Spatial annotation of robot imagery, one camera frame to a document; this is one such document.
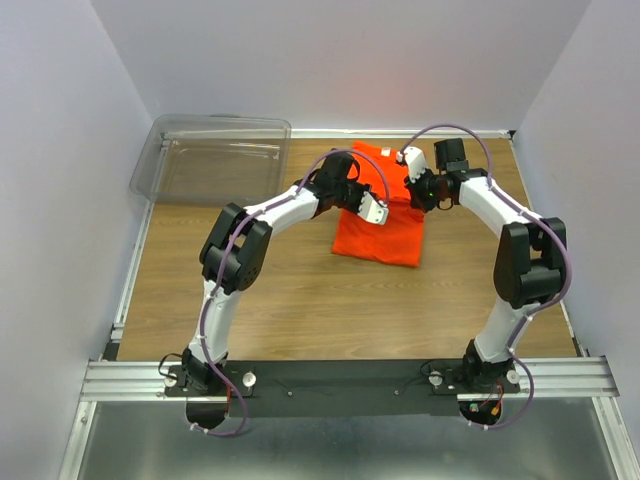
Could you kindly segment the orange t shirt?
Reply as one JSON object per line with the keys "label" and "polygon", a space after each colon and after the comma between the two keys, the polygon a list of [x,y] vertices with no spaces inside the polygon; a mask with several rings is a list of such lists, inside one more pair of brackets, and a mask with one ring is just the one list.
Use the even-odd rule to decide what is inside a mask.
{"label": "orange t shirt", "polygon": [[371,185],[379,196],[385,194],[384,185],[387,184],[390,188],[389,214],[384,224],[374,225],[342,211],[332,252],[389,265],[418,267],[425,217],[410,205],[410,195],[404,184],[407,168],[396,162],[397,151],[390,147],[356,140],[352,148],[372,158],[381,170],[376,171],[369,162],[357,157],[359,166],[353,167],[349,175],[357,175],[361,183]]}

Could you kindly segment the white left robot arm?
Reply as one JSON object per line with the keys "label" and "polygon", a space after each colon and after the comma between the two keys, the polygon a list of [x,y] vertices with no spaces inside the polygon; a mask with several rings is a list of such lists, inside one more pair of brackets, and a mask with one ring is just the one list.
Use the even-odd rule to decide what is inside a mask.
{"label": "white left robot arm", "polygon": [[196,332],[182,353],[188,384],[201,395],[225,388],[237,390],[222,372],[228,355],[231,323],[241,294],[261,273],[273,237],[301,222],[339,208],[372,225],[382,225],[389,213],[390,189],[383,174],[383,196],[359,181],[363,162],[380,168],[366,154],[353,149],[333,149],[317,159],[283,193],[260,204],[223,208],[199,255],[204,280],[203,303]]}

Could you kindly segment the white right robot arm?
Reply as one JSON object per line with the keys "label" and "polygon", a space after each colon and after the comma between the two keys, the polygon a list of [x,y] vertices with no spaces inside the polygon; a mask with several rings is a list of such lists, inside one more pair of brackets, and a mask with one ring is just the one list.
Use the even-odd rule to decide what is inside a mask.
{"label": "white right robot arm", "polygon": [[473,213],[498,239],[494,307],[450,377],[480,392],[506,379],[529,322],[564,293],[566,227],[560,219],[543,218],[518,203],[486,170],[470,167],[462,140],[439,141],[434,153],[434,169],[416,147],[407,146],[397,155],[408,169],[405,186],[412,207],[429,212],[449,201]]}

